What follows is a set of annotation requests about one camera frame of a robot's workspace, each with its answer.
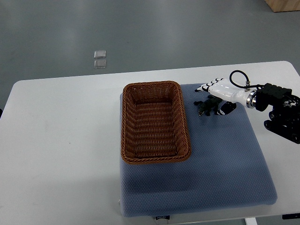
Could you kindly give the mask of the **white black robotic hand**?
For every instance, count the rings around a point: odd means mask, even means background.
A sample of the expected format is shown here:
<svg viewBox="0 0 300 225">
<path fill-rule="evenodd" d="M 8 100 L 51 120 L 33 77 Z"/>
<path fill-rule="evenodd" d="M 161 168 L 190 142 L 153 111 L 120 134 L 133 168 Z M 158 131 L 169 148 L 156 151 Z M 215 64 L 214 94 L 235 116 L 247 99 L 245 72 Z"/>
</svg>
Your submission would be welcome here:
<svg viewBox="0 0 300 225">
<path fill-rule="evenodd" d="M 236 103 L 246 108 L 255 108 L 256 89 L 250 87 L 250 81 L 246 79 L 245 85 L 234 83 L 230 79 L 216 78 L 202 84 L 195 92 L 205 91 L 222 99 L 225 103 L 217 110 L 217 115 L 227 115 L 236 108 Z"/>
</svg>

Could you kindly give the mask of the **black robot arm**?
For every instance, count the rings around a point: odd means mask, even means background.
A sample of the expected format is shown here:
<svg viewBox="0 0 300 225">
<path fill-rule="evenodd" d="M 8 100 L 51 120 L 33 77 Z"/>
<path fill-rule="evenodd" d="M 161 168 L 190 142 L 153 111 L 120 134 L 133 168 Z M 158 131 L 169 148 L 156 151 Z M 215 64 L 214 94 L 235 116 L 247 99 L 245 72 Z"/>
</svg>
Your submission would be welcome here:
<svg viewBox="0 0 300 225">
<path fill-rule="evenodd" d="M 296 144 L 300 143 L 300 98 L 293 95 L 291 89 L 270 83 L 259 85 L 251 105 L 260 112 L 271 105 L 272 111 L 269 112 L 269 120 L 264 121 L 264 127 Z"/>
</svg>

